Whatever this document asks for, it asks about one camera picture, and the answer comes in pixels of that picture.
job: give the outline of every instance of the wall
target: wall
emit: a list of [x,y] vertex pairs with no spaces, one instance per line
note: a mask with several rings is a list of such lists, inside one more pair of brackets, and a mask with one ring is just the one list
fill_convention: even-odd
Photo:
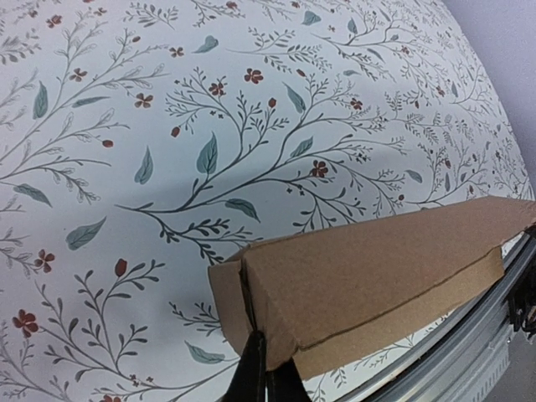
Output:
[[444,0],[499,94],[536,183],[536,2]]

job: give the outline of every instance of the cardboard box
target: cardboard box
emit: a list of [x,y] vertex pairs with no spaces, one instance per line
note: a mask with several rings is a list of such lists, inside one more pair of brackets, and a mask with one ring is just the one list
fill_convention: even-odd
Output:
[[479,198],[261,242],[210,267],[209,279],[234,350],[252,317],[267,369],[293,357],[309,379],[485,291],[503,276],[501,245],[535,222],[533,201]]

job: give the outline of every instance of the red flower bud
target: red flower bud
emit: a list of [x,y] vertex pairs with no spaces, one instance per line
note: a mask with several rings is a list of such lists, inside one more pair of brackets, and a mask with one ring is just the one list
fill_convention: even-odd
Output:
[[116,263],[116,275],[121,278],[126,272],[126,261],[120,258]]

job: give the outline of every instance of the floral pattern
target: floral pattern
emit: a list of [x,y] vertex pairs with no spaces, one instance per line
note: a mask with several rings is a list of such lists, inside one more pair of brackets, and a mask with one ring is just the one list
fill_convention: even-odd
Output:
[[[208,265],[276,236],[533,198],[436,0],[8,0],[0,39],[3,400],[218,400],[238,357]],[[346,394],[443,319],[309,395]]]

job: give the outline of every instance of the red flower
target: red flower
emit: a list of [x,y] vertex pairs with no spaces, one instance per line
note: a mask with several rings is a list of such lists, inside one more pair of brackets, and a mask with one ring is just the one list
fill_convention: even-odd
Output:
[[350,101],[350,106],[356,111],[360,111],[361,109],[363,109],[363,102],[352,98],[352,100]]
[[315,178],[323,178],[326,175],[327,167],[324,161],[315,161],[312,163],[312,166],[314,166],[314,168],[311,169],[311,174]]
[[126,261],[120,258],[116,263],[116,275],[121,278],[126,272]]
[[112,398],[111,396],[104,395],[104,398],[100,402],[121,402],[121,398],[118,396]]
[[47,19],[45,22],[49,25],[49,28],[53,28],[55,25],[61,24],[61,15],[53,15],[52,18]]
[[18,311],[18,317],[13,317],[13,325],[16,328],[21,328],[25,338],[30,338],[32,336],[31,332],[37,332],[39,327],[35,323],[35,315],[31,313],[26,313],[24,310]]
[[87,75],[87,71],[81,71],[80,69],[76,68],[74,70],[74,74],[72,74],[69,79],[75,80],[76,82],[81,82],[82,79]]
[[184,56],[184,49],[183,48],[170,48],[169,50],[171,52],[171,57],[181,57]]
[[221,82],[219,82],[218,84],[213,83],[210,86],[209,91],[214,96],[223,96],[223,95],[225,95],[224,85]]
[[43,272],[48,274],[52,271],[52,268],[49,265],[49,262],[52,262],[56,259],[54,254],[46,253],[44,250],[39,252],[39,258],[34,261],[34,265],[38,268],[43,268]]
[[148,107],[151,107],[151,101],[153,99],[152,95],[149,95],[146,98],[143,94],[137,94],[136,98],[139,100],[134,104],[135,107],[140,107],[141,105],[143,105],[143,107],[145,107],[146,109]]
[[244,75],[245,82],[252,82],[254,84],[259,84],[265,77],[261,75],[259,70],[247,69],[248,74]]
[[97,9],[97,11],[93,12],[93,14],[94,14],[94,15],[97,15],[97,16],[99,16],[99,17],[102,17],[102,14],[105,14],[105,13],[107,13],[107,12],[108,12],[108,11],[105,10],[104,8],[99,7],[99,8]]

